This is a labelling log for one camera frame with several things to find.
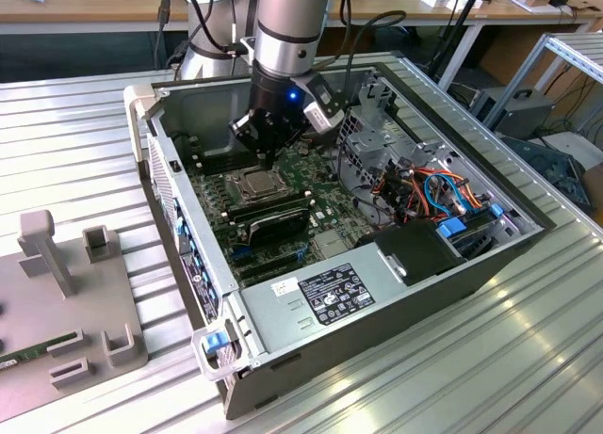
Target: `power supply unit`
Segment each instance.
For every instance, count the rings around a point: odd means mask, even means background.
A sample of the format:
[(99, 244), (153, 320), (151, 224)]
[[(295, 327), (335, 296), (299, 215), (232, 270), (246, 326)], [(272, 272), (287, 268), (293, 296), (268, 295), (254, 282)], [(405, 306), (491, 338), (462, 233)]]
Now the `power supply unit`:
[[(483, 121), (505, 88), (485, 88), (474, 98), (469, 111), (478, 121)], [(517, 139), (529, 139), (532, 132), (541, 126), (553, 102), (535, 88), (518, 90), (500, 113), (492, 126), (492, 131)]]

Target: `power supply label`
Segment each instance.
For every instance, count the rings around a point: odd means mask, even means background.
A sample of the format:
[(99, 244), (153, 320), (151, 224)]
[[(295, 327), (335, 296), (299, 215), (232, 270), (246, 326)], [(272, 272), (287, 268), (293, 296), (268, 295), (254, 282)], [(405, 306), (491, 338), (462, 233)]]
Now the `power supply label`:
[(328, 326), (375, 303), (349, 263), (298, 283), (318, 322)]

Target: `green circuit board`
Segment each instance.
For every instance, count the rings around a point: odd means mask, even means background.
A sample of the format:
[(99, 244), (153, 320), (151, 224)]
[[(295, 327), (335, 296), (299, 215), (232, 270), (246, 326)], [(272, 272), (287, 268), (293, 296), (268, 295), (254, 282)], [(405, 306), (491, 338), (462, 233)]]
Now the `green circuit board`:
[[(299, 142), (284, 149), (268, 173), (258, 167), (215, 175), (203, 175), (197, 169), (188, 171), (214, 235), (240, 284), (249, 286), (330, 258), (352, 249), (360, 237), (374, 231), (353, 206), (352, 196), (331, 176), (331, 164), (328, 157)], [(229, 221), (224, 215), (229, 209), (270, 203), (306, 191), (311, 195), (288, 203), (286, 209), (307, 208), (307, 228), (270, 244), (250, 247), (246, 229), (250, 222), (285, 209), (284, 205), (244, 222)]]

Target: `ribbed aluminum surface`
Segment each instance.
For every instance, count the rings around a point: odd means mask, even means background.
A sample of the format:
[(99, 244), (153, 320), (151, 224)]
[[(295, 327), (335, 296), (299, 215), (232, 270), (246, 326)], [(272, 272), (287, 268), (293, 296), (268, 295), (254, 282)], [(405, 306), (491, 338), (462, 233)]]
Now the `ribbed aluminum surface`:
[[(464, 134), (557, 230), (473, 297), (228, 422), (188, 345), (190, 325), (140, 189), (122, 108), (122, 88), (170, 76), (0, 87), (0, 253), (16, 250), (16, 215), (35, 207), (53, 211), (58, 241), (99, 223), (116, 229), (150, 352), (145, 367), (0, 431), (602, 432), (603, 233), (410, 64), (390, 55), (357, 59), (375, 60)], [(400, 115), (410, 126), (422, 123), (409, 108)]]
[(603, 84), (603, 34), (552, 34), (545, 47)]

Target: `desk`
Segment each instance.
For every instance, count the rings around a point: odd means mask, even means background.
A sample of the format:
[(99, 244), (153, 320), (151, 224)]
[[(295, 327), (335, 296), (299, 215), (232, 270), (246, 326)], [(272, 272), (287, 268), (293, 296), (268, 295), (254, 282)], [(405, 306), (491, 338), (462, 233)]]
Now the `desk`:
[[(338, 21), (340, 0), (332, 0), (329, 26)], [(166, 30), (187, 30), (187, 5), (171, 0), (171, 21)], [(357, 23), (392, 9), (403, 9), (402, 25), (440, 26), (448, 23), (450, 11), (430, 8), (418, 0), (351, 0)], [(125, 32), (157, 30), (159, 0), (46, 0), (43, 5), (28, 0), (0, 0), (1, 34), (49, 34), (73, 32)], [(560, 14), (531, 14), (509, 0), (494, 0), (472, 12), (461, 44), (442, 75), (439, 86), (447, 89), (471, 46), (486, 25), (493, 24), (579, 24), (578, 31), (590, 29), (601, 12), (581, 12), (576, 18)]]
[[(149, 350), (139, 370), (4, 422), (0, 432), (602, 432), (603, 231), (415, 66), (387, 54), (358, 60), (389, 66), (557, 229), (475, 295), (229, 422), (189, 345), (123, 109), (124, 87), (172, 75), (0, 85), (0, 254), (18, 248), (14, 197), (53, 211), (56, 241), (98, 224), (117, 230)], [(411, 110), (403, 118), (423, 122)], [(416, 133), (429, 140), (430, 131)]]

